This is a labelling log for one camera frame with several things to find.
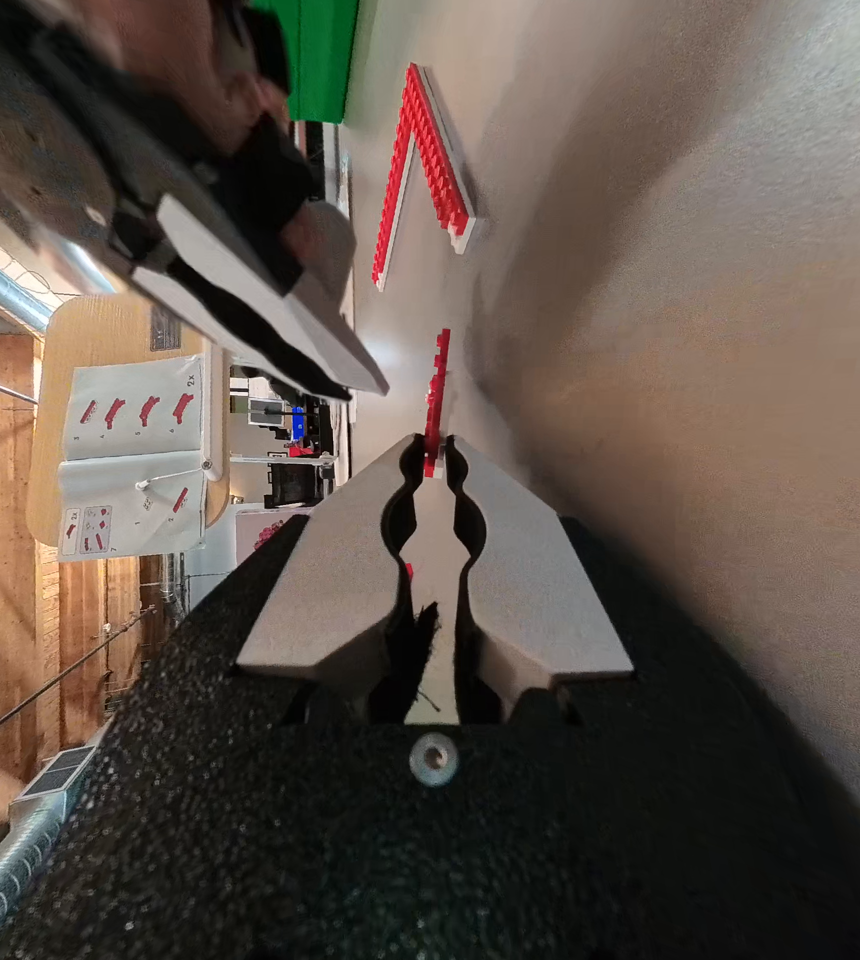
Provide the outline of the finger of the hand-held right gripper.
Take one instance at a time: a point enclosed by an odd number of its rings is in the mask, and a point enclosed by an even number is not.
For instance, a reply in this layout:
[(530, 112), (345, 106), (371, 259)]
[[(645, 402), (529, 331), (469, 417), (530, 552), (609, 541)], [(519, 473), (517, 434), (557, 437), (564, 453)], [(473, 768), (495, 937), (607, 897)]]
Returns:
[(167, 276), (236, 338), (262, 355), (281, 377), (322, 397), (354, 390), (384, 397), (389, 384), (354, 331), (339, 300), (308, 269), (280, 293), (177, 199), (166, 196), (158, 222), (176, 258)]
[(165, 272), (138, 267), (132, 280), (149, 297), (251, 368), (318, 399), (348, 401), (348, 388), (287, 342), (255, 309), (176, 259)]

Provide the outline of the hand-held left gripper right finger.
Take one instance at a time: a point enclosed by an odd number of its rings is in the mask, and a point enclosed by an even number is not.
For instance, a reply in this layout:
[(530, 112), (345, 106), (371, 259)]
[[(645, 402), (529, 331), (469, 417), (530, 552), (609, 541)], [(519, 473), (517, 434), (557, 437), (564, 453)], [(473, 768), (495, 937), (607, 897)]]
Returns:
[(520, 698), (635, 667), (564, 525), (543, 499), (464, 438), (449, 438), (460, 571), (458, 698)]

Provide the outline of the green plastic bin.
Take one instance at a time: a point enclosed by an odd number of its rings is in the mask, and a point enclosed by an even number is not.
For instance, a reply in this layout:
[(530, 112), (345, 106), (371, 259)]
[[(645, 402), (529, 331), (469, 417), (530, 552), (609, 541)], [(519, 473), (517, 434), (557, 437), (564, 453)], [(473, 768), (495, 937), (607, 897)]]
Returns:
[(275, 15), (290, 71), (292, 121), (343, 122), (350, 77), (357, 1), (255, 1)]

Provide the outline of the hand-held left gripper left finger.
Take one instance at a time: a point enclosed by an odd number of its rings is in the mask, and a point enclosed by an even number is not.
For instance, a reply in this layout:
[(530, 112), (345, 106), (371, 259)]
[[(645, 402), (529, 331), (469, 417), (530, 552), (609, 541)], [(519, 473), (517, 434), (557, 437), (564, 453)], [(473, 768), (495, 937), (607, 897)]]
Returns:
[(413, 616), (401, 551), (423, 480), (424, 435), (411, 434), (316, 506), (237, 656), (241, 670), (320, 685), (390, 674), (390, 634)]

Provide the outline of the red and white lego frame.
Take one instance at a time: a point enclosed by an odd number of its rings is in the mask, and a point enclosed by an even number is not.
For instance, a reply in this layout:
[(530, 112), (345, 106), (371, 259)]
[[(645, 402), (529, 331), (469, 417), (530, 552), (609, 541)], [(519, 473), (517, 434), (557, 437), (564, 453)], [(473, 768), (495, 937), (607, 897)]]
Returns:
[(371, 268), (371, 281), (380, 292), (387, 284), (410, 175), (417, 170), (426, 181), (436, 222), (446, 233), (453, 252), (464, 256), (479, 220), (472, 192), (429, 71), (410, 62), (401, 93)]

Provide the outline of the white and yellow lego box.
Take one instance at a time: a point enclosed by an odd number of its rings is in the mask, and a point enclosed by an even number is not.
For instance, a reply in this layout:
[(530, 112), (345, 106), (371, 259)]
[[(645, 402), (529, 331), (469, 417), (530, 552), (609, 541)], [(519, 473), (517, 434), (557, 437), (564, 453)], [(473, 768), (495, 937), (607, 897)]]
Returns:
[(234, 518), (236, 564), (238, 566), (243, 564), (292, 518), (310, 516), (314, 510), (313, 506), (288, 506), (237, 511)]

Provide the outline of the red and white lego assembly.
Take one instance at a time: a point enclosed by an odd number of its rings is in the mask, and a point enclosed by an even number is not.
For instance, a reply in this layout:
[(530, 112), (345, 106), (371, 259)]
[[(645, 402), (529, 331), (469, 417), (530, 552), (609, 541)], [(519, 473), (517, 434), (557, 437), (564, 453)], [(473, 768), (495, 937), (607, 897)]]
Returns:
[(423, 474), (426, 478), (434, 477), (440, 456), (450, 336), (450, 329), (443, 328), (436, 337), (434, 369), (426, 394), (427, 415), (423, 438)]

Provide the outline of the lego instruction booklet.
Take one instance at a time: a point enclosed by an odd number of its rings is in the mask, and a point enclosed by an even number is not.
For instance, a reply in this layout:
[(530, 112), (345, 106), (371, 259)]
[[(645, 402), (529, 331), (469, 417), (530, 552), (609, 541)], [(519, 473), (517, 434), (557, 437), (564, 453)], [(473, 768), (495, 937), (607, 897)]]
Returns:
[(75, 370), (56, 479), (61, 562), (198, 547), (213, 474), (207, 352)]

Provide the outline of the person's right hand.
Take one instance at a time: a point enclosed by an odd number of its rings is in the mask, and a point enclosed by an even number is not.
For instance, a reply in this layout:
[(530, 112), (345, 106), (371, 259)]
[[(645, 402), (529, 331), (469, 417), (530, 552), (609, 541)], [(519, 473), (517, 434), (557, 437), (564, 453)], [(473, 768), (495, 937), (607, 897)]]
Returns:
[(216, 2), (81, 2), (91, 41), (112, 66), (177, 103), (222, 153), (243, 144), (261, 114), (253, 75), (230, 53)]

